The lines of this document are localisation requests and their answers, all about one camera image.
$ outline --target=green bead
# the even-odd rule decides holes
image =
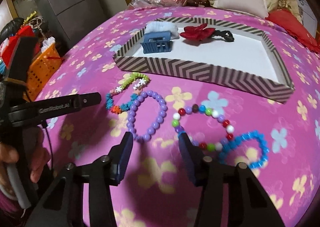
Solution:
[[[206,108],[206,109],[205,109],[205,114],[206,114],[207,116],[211,116],[211,114],[212,114],[212,109],[211,109],[211,108]]]
[[[175,128],[175,127],[178,127],[180,125],[179,123],[179,120],[176,120],[176,119],[173,119],[172,120],[172,126]]]
[[[216,149],[216,148],[215,148],[214,144],[207,144],[207,150],[208,150],[209,152],[213,152],[215,149]]]

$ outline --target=orange basket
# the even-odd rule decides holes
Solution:
[[[29,67],[27,78],[27,92],[32,101],[37,98],[51,76],[58,70],[61,63],[62,58],[60,58],[54,44],[34,59]]]

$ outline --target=pink floral bedsheet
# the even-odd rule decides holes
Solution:
[[[264,133],[270,148],[269,162],[253,172],[286,226],[294,226],[319,187],[320,62],[277,25],[238,13],[192,7],[130,10],[120,12],[90,32],[68,52],[67,60],[38,97],[94,91],[102,95],[98,106],[48,121],[56,169],[70,161],[77,165],[91,163],[120,142],[126,131],[127,112],[107,112],[104,98],[129,73],[117,68],[112,55],[146,22],[180,16],[229,20],[264,30],[279,50],[296,91],[286,104],[280,104],[214,84],[150,74],[147,89],[161,94],[169,110],[150,142],[144,146],[134,143],[124,180],[111,188],[118,226],[193,226],[200,188],[193,187],[187,179],[171,120],[179,108],[202,102],[224,114],[235,126],[235,135],[255,129]],[[115,104],[127,102],[131,94],[132,87],[116,96]],[[145,133],[157,110],[152,98],[139,107],[138,134]],[[216,142],[225,134],[217,122],[206,116],[183,117],[181,124],[199,142]],[[227,162],[235,165],[239,161],[256,161],[259,152],[254,141],[246,142],[228,156]],[[84,220],[89,223],[87,188],[84,199]]]

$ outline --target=human hand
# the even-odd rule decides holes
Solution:
[[[32,154],[30,163],[30,179],[33,183],[39,181],[44,166],[49,162],[50,155],[46,148],[42,147],[44,133],[39,128],[36,148]],[[16,163],[19,160],[18,152],[11,146],[0,143],[0,184],[11,195],[14,195],[4,163]]]

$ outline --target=red hair bow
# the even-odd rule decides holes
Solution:
[[[184,32],[180,33],[183,38],[191,41],[202,41],[208,37],[211,37],[214,28],[206,28],[208,24],[202,24],[200,26],[186,26]]]

